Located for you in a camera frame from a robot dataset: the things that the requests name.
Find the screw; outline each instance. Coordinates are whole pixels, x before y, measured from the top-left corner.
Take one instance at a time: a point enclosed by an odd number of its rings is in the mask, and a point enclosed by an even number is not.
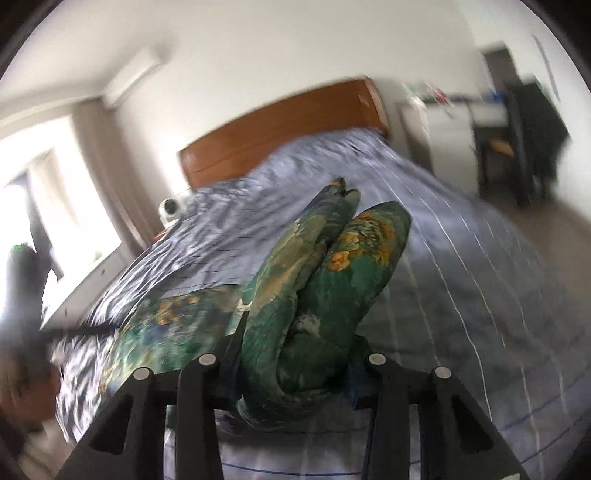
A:
[[[150,371],[146,367],[141,367],[135,370],[134,378],[136,380],[145,380],[150,376]]]
[[[386,363],[386,357],[381,353],[372,353],[369,356],[369,363],[372,365],[383,365]]]
[[[437,367],[435,369],[435,375],[443,380],[447,380],[452,376],[452,371],[448,369],[448,367]]]
[[[202,356],[199,357],[199,363],[202,364],[204,367],[208,365],[213,365],[216,362],[217,358],[213,353],[204,353]]]

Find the bed sheet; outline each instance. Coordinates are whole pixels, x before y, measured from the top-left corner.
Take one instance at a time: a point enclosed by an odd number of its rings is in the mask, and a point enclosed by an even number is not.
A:
[[[589,424],[587,323],[534,248],[494,208],[442,184],[367,129],[300,138],[247,176],[195,192],[175,230],[109,289],[88,324],[120,326],[146,296],[245,281],[336,177],[361,191],[359,211],[397,200],[413,217],[403,258],[357,333],[404,367],[451,368],[531,478],[553,478]],[[115,336],[67,340],[56,349],[64,359],[59,418],[71,438],[80,438],[102,401],[96,385]],[[365,413],[335,398],[289,432],[225,438],[226,478],[357,478],[367,422]],[[173,449],[171,435],[166,451]]]

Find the desk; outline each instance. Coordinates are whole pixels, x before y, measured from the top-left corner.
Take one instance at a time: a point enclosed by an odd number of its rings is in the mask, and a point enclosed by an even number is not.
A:
[[[412,160],[464,193],[478,195],[482,175],[481,145],[507,129],[500,103],[467,102],[402,107]]]

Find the folded cloth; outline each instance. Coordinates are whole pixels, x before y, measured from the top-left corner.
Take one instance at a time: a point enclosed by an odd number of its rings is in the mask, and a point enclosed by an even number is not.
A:
[[[325,187],[245,287],[238,411],[253,426],[308,416],[338,390],[357,324],[394,272],[410,216],[387,202],[350,221],[358,201],[342,179]]]

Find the headboard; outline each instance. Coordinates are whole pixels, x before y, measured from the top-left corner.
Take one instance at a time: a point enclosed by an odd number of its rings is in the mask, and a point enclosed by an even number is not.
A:
[[[346,80],[266,105],[195,140],[180,151],[192,189],[240,177],[303,135],[373,127],[388,135],[388,119],[373,81]]]

